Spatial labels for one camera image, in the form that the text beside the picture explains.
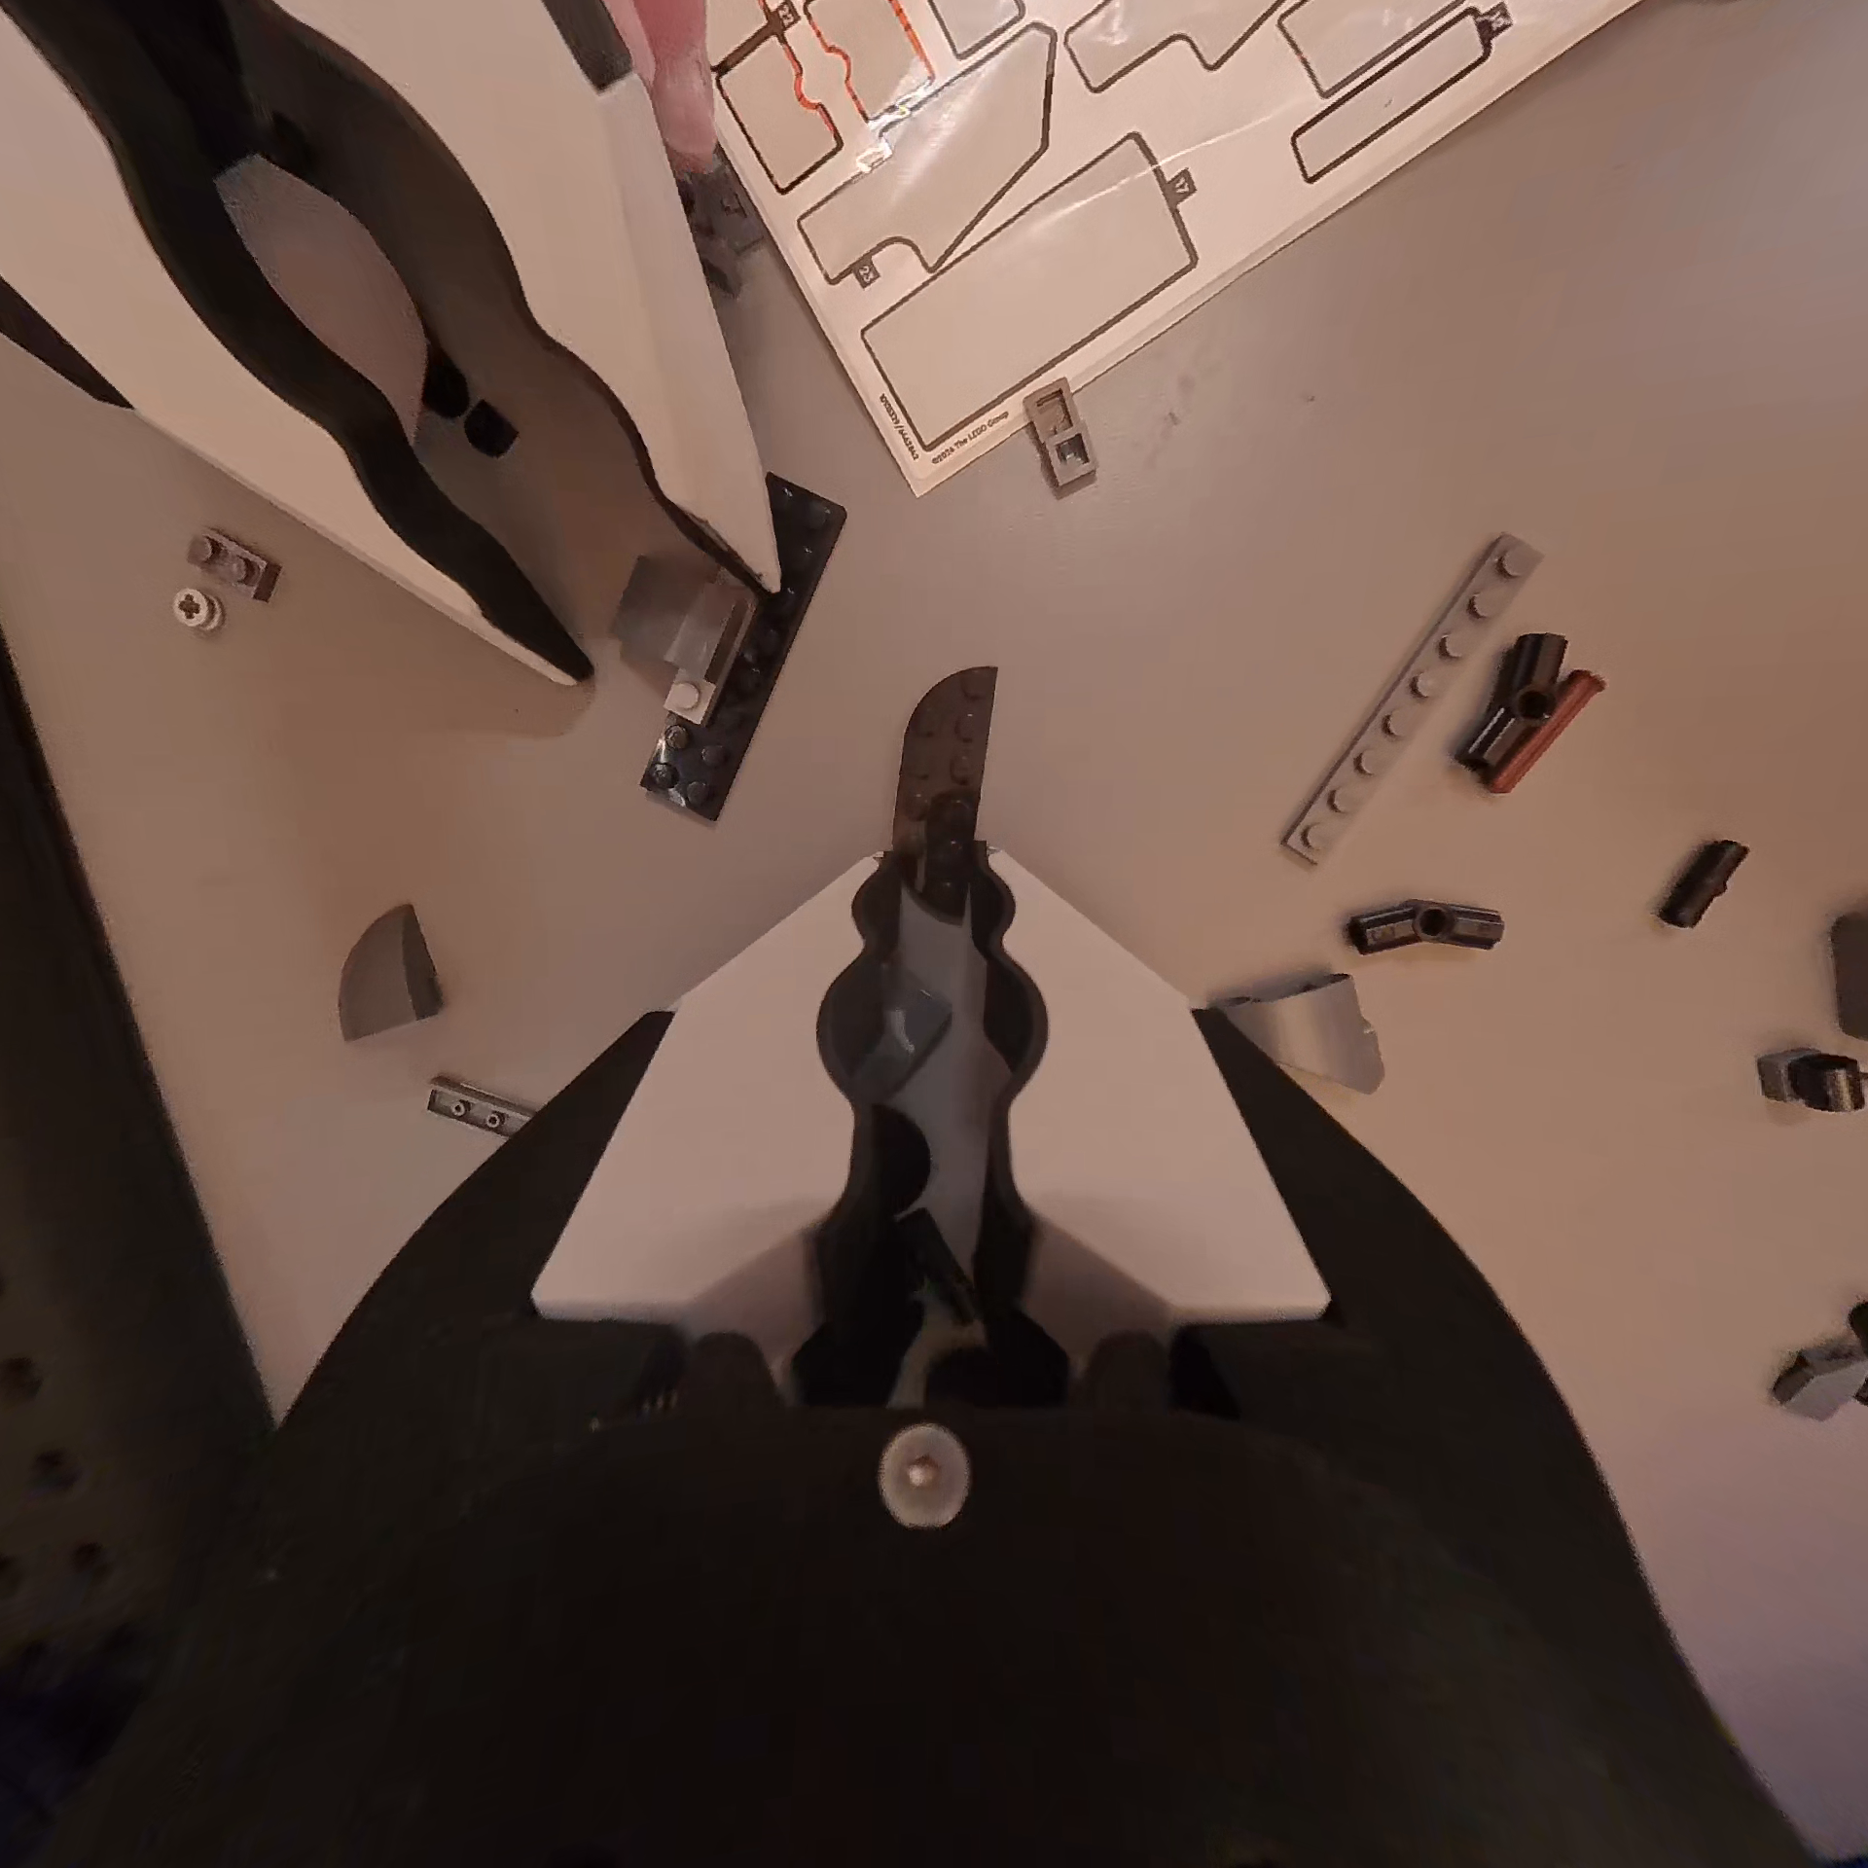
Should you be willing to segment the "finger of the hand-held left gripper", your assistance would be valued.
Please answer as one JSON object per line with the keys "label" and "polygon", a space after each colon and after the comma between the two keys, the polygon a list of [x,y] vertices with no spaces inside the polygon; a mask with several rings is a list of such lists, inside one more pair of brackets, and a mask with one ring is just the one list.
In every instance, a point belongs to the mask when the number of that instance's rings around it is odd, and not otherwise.
{"label": "finger of the hand-held left gripper", "polygon": [[496,222],[531,320],[610,394],[669,518],[742,582],[775,592],[753,428],[648,87],[610,8],[278,8],[447,150]]}
{"label": "finger of the hand-held left gripper", "polygon": [[559,686],[592,659],[273,290],[108,4],[5,4],[5,285],[158,431]]}

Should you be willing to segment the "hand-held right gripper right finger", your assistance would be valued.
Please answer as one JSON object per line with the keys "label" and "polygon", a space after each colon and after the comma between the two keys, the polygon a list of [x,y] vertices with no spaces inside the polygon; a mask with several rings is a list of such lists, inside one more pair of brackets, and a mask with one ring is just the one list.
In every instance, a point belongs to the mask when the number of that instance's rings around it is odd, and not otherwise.
{"label": "hand-held right gripper right finger", "polygon": [[1195,1006],[972,849],[972,1385],[1057,1405],[1109,1339],[1312,1323],[1324,1277]]}

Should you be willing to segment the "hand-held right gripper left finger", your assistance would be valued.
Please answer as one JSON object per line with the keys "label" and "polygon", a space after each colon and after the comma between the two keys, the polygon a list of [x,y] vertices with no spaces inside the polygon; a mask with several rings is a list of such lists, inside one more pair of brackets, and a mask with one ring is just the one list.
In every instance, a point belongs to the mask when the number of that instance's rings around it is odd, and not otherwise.
{"label": "hand-held right gripper left finger", "polygon": [[875,1405],[920,1330],[872,1120],[821,1049],[865,950],[862,857],[672,1010],[529,1299],[559,1323],[665,1323],[753,1341],[815,1403]]}

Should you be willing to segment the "black plate lego assembly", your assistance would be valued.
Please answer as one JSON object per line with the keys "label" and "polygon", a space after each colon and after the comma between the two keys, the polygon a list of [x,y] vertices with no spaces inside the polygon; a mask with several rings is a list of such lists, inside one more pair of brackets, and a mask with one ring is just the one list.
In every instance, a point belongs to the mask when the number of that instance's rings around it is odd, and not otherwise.
{"label": "black plate lego assembly", "polygon": [[764,479],[764,492],[779,542],[775,592],[648,555],[613,613],[623,660],[668,676],[642,791],[708,822],[732,793],[848,518],[840,505],[779,474]]}

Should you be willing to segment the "lego sticker sheet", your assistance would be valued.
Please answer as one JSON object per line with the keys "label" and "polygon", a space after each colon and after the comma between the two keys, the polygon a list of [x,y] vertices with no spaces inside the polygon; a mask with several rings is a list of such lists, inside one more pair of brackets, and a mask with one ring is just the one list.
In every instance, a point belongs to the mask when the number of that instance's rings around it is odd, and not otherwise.
{"label": "lego sticker sheet", "polygon": [[1627,3],[714,3],[724,155],[923,495]]}

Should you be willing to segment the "dark rounded lego wedge plate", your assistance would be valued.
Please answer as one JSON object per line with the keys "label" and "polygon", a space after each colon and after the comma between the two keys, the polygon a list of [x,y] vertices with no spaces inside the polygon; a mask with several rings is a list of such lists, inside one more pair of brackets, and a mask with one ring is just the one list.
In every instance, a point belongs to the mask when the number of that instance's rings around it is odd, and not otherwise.
{"label": "dark rounded lego wedge plate", "polygon": [[937,942],[989,954],[1003,920],[980,829],[994,700],[996,667],[963,667],[926,689],[902,729],[878,860],[893,886],[893,952],[902,961]]}

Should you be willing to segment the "grey curved lego slope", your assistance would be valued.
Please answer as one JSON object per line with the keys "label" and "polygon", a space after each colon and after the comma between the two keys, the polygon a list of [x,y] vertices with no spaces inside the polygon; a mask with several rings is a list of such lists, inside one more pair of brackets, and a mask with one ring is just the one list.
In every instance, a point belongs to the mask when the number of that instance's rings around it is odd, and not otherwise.
{"label": "grey curved lego slope", "polygon": [[1379,1034],[1347,971],[1279,979],[1218,997],[1212,1010],[1290,1073],[1359,1094],[1374,1094],[1386,1084]]}

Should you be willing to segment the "grey quarter dome lego piece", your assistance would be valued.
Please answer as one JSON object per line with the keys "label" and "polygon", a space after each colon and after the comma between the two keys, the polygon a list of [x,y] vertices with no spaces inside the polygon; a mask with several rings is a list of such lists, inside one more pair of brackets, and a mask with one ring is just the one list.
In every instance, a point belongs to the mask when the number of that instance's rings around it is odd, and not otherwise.
{"label": "grey quarter dome lego piece", "polygon": [[337,1026],[347,1044],[432,1020],[445,1010],[426,934],[412,902],[377,914],[343,959]]}

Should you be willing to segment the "black angled lego connector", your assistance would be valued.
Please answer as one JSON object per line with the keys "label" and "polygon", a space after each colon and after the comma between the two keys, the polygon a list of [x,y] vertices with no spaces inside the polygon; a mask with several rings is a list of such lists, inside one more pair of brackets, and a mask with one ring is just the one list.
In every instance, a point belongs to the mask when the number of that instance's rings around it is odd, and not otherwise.
{"label": "black angled lego connector", "polygon": [[1407,898],[1349,917],[1344,932],[1362,956],[1424,945],[1495,950],[1503,942],[1506,920],[1496,910],[1471,902]]}

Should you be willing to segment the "long light grey lego plate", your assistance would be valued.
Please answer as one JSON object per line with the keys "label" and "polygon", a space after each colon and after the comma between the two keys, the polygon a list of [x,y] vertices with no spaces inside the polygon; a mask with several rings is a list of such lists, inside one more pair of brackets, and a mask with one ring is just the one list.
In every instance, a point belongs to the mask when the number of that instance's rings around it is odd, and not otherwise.
{"label": "long light grey lego plate", "polygon": [[1291,859],[1312,870],[1326,863],[1398,758],[1426,737],[1438,700],[1476,659],[1543,561],[1538,548],[1511,534],[1483,549],[1291,817],[1279,840]]}

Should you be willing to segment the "black and grey lego clip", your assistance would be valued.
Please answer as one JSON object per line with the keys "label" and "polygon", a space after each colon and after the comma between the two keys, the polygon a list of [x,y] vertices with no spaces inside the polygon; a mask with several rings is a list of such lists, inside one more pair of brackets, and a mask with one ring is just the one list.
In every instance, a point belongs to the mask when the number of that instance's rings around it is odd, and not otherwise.
{"label": "black and grey lego clip", "polygon": [[1865,1107],[1864,1063],[1854,1056],[1793,1046],[1757,1058],[1758,1087],[1775,1105],[1817,1115],[1854,1115]]}

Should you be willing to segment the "person's left hand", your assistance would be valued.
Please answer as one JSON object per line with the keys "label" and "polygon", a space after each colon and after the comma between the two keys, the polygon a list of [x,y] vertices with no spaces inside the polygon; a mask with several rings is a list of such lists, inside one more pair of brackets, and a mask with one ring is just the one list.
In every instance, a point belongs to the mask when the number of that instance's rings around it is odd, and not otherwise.
{"label": "person's left hand", "polygon": [[708,3],[613,3],[619,33],[651,101],[669,160],[704,172],[716,155]]}

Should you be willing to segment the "small grey two-stud plate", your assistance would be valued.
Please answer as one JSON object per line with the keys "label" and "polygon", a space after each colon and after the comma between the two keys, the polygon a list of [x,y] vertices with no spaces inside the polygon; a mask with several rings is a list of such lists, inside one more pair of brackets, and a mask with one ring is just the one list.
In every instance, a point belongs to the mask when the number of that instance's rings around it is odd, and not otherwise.
{"label": "small grey two-stud plate", "polygon": [[268,602],[276,594],[282,569],[276,561],[247,548],[221,529],[198,529],[186,542],[186,563],[207,576],[256,602]]}

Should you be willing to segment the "black connector with brown axle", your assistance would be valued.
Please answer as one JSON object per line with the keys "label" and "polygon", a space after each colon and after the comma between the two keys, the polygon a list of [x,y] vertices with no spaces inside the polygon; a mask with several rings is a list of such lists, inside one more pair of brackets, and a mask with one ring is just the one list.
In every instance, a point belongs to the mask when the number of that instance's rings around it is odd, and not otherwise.
{"label": "black connector with brown axle", "polygon": [[1455,758],[1487,797],[1503,798],[1604,692],[1602,673],[1569,664],[1569,642],[1560,634],[1518,636]]}

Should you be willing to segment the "black perforated pad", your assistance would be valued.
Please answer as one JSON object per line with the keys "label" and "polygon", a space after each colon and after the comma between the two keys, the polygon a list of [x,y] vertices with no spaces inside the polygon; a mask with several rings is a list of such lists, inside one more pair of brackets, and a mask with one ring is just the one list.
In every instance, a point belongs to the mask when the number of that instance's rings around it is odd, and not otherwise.
{"label": "black perforated pad", "polygon": [[149,1694],[272,1415],[2,654],[2,1861]]}

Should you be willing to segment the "black connector with grey band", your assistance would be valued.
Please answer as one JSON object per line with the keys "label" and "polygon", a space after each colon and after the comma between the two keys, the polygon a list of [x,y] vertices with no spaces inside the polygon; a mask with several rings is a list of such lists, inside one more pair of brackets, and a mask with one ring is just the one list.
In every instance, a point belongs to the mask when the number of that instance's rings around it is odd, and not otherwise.
{"label": "black connector with grey band", "polygon": [[1845,1330],[1797,1351],[1771,1385],[1779,1411],[1805,1419],[1829,1419],[1865,1394],[1865,1300],[1847,1312]]}

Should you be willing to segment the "small grey lego bracket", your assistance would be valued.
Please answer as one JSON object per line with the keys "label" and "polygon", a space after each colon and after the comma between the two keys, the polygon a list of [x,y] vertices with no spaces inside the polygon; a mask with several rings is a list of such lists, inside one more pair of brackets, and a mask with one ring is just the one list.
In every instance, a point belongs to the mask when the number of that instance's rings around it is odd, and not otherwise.
{"label": "small grey lego bracket", "polygon": [[1096,450],[1068,378],[1033,386],[1022,399],[1022,412],[1043,457],[1046,475],[1059,495],[1078,492],[1098,475]]}

